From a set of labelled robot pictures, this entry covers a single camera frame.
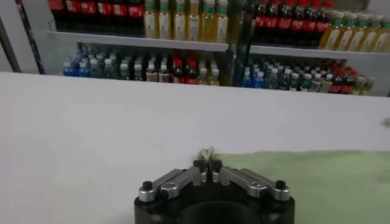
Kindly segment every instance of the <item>juice bottle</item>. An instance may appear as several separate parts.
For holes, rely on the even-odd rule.
[[[352,39],[353,31],[355,30],[356,18],[358,15],[356,13],[349,13],[346,16],[346,21],[343,28],[340,30],[339,38],[336,40],[333,50],[335,51],[345,51],[347,45]]]
[[[374,40],[374,38],[377,36],[377,32],[381,28],[381,20],[383,19],[382,15],[375,15],[371,19],[371,24],[368,29],[365,31],[365,35],[363,35],[362,39],[360,40],[359,46],[357,51],[361,52],[369,52],[370,46]]]
[[[158,15],[159,34],[161,39],[171,38],[171,14],[168,10],[168,0],[161,0],[160,14]]]
[[[157,16],[154,8],[154,0],[146,0],[145,2],[145,37],[146,38],[157,38]]]
[[[342,12],[333,12],[332,24],[328,27],[324,36],[321,38],[319,49],[332,50],[339,37],[341,30],[341,20],[344,14]]]
[[[176,13],[174,17],[173,37],[175,40],[185,40],[185,22],[184,0],[176,0]]]
[[[378,30],[377,36],[372,41],[369,51],[372,52],[385,52],[385,42],[388,42],[390,33],[390,18],[387,18],[383,27]]]
[[[362,37],[364,36],[364,31],[367,29],[368,19],[368,14],[358,14],[358,22],[356,23],[356,27],[353,30],[352,37],[346,47],[347,51],[356,51],[358,49],[358,45]]]
[[[199,0],[190,0],[190,14],[188,15],[187,19],[187,30],[186,30],[186,37],[190,41],[197,41],[199,40],[199,14],[198,14],[198,8],[199,8]]]

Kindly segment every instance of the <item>store shelf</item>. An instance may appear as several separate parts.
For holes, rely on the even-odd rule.
[[[363,53],[363,52],[343,52],[343,51],[324,51],[315,49],[301,49],[293,47],[270,47],[256,46],[250,47],[251,54],[268,55],[286,55],[294,57],[315,57],[315,58],[335,58],[335,59],[353,59],[353,60],[376,60],[390,58],[390,54],[381,53]]]
[[[177,41],[177,40],[162,40],[137,37],[121,37],[111,35],[97,35],[89,33],[69,33],[47,31],[51,38],[58,41],[73,41],[81,43],[96,43],[96,44],[117,44],[126,46],[139,47],[163,47],[174,49],[188,49],[201,51],[224,52],[228,49],[228,44],[219,43],[204,43],[195,41]]]

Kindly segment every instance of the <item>bottle label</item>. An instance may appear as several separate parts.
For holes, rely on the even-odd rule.
[[[99,14],[112,15],[112,5],[110,3],[98,3]]]
[[[81,5],[79,1],[66,0],[66,8],[68,12],[80,12]]]
[[[301,30],[302,26],[303,26],[303,20],[302,19],[294,19],[291,22],[290,29],[292,29],[292,30]]]
[[[155,38],[154,15],[145,15],[146,38]]]
[[[129,5],[129,16],[141,18],[144,15],[144,5]]]
[[[258,16],[256,17],[256,27],[263,27],[266,23],[266,17],[265,16]]]
[[[175,39],[184,40],[184,16],[175,17]]]
[[[356,51],[356,49],[358,48],[360,39],[363,37],[363,34],[364,34],[363,31],[359,31],[359,32],[355,33],[355,35],[353,36],[352,42],[351,42],[351,46],[349,47],[349,51]]]
[[[169,30],[168,30],[168,16],[160,15],[160,38],[161,39],[169,39]]]
[[[337,51],[344,51],[346,49],[348,41],[351,38],[351,36],[352,36],[352,30],[347,30],[344,32],[340,41],[340,45],[337,48]]]
[[[197,41],[197,31],[199,28],[199,19],[196,17],[190,17],[189,19],[190,19],[190,27],[189,27],[190,34],[189,34],[188,39],[190,39],[190,41]]]
[[[371,43],[374,40],[375,36],[376,36],[375,32],[369,33],[366,40],[364,41],[363,46],[361,47],[360,51],[367,52],[369,50]]]
[[[291,24],[291,19],[280,18],[278,21],[278,27],[281,29],[288,29]]]
[[[332,32],[329,35],[327,45],[325,47],[325,50],[332,50],[333,46],[335,45],[336,39],[340,34],[340,30],[332,30]]]
[[[329,23],[317,22],[315,30],[324,33],[328,29]]]
[[[63,10],[65,8],[62,0],[48,0],[48,3],[51,10]]]
[[[276,24],[277,24],[277,21],[278,21],[278,18],[267,17],[266,18],[266,27],[275,28]]]
[[[114,15],[127,16],[127,6],[126,5],[113,4],[113,8],[114,8]]]
[[[383,33],[379,36],[377,43],[374,46],[374,52],[380,51],[383,44],[385,43],[386,39],[388,37],[387,33]]]
[[[218,19],[218,43],[225,43],[227,35],[227,19]]]
[[[312,20],[305,20],[303,22],[303,29],[309,32],[312,32],[316,27],[316,22]]]

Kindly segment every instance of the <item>white table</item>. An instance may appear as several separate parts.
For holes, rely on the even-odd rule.
[[[211,145],[389,150],[390,99],[0,73],[0,223],[128,224]]]

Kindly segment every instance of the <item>white shelf panel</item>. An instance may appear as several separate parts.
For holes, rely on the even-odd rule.
[[[364,53],[364,52],[344,52],[344,51],[324,51],[315,49],[301,49],[293,47],[270,47],[251,45],[249,53],[251,54],[269,54],[286,55],[295,57],[313,57],[313,58],[337,58],[353,60],[376,60],[389,58],[390,54]]]
[[[117,44],[126,46],[140,46],[140,47],[162,47],[174,49],[188,49],[200,51],[214,51],[224,52],[228,49],[228,44],[220,43],[205,43],[196,41],[177,41],[177,40],[163,40],[151,38],[137,38],[137,37],[121,37],[114,35],[98,35],[89,33],[69,33],[47,31],[51,38],[57,41],[73,41],[81,43],[96,43],[96,44]]]

